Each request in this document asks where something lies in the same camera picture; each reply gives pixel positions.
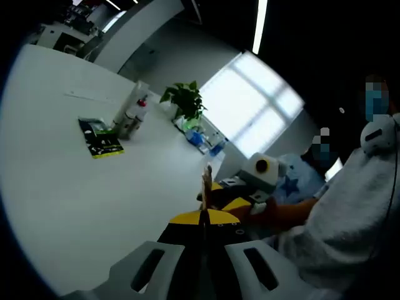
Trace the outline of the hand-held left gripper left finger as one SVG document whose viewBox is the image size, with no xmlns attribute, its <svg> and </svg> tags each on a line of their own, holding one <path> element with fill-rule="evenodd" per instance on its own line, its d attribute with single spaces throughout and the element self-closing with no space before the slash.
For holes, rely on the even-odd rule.
<svg viewBox="0 0 400 300">
<path fill-rule="evenodd" d="M 194 299 L 201 268 L 202 214 L 170 220 L 157 241 L 145 241 L 113 264 L 109 277 L 92 290 L 63 299 Z"/>
</svg>

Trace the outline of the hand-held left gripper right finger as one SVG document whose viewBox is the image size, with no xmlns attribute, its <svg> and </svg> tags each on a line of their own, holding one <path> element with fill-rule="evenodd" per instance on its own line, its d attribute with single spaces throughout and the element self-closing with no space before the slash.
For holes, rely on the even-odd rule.
<svg viewBox="0 0 400 300">
<path fill-rule="evenodd" d="M 340 299 L 303 281 L 297 267 L 262 240 L 251 240 L 239 220 L 209 210 L 207 266 L 217 299 Z"/>
</svg>

